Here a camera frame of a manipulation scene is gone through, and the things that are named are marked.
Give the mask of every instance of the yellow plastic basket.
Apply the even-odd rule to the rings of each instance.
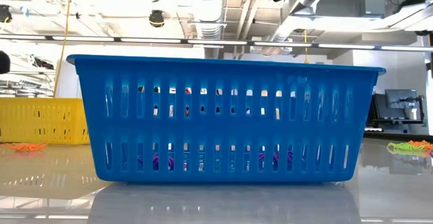
[[[0,142],[89,143],[83,101],[0,98]]]

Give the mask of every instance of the black cable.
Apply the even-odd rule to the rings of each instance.
[[[392,0],[388,0],[389,2],[391,2],[391,4],[399,6],[400,4],[394,3]]]

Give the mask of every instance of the yellow rope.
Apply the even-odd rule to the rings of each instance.
[[[5,22],[3,23],[3,25],[7,24],[7,21],[9,21],[9,17],[6,17]]]
[[[304,30],[304,42],[306,43],[306,30]],[[309,49],[307,47],[305,47],[305,61],[304,61],[304,63],[310,63],[309,60],[307,59],[308,52],[309,52]]]
[[[66,10],[65,37],[63,39],[62,54],[60,55],[59,67],[57,68],[57,71],[55,73],[54,97],[56,97],[56,92],[57,92],[59,77],[60,77],[60,70],[62,69],[62,61],[65,53],[66,39],[68,38],[70,3],[71,0],[68,0],[68,9]]]

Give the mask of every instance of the white wall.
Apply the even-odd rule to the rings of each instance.
[[[385,89],[399,89],[396,67],[397,55],[393,51],[353,51],[354,66],[375,66],[386,69],[386,74],[379,76],[374,87],[376,93],[385,93]]]
[[[353,51],[347,51],[332,61],[334,65],[353,66]]]
[[[65,58],[71,54],[129,55],[166,58],[203,58],[203,48],[71,45],[65,48]],[[80,98],[81,88],[75,66],[62,62],[56,97]]]
[[[232,53],[224,53],[225,60],[232,60]],[[324,64],[332,64],[332,60],[329,60],[326,55],[308,55],[307,59],[310,63],[314,64],[316,62],[324,63]],[[251,54],[245,53],[242,56],[242,60],[249,61],[270,61],[270,62],[294,62],[294,63],[303,63],[305,61],[305,55],[299,55],[297,57],[292,57],[291,55],[270,55],[265,56],[261,54]]]

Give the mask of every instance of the black camera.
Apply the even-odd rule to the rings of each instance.
[[[152,10],[149,17],[149,23],[155,28],[162,28],[165,24],[164,17],[162,17],[162,11]]]

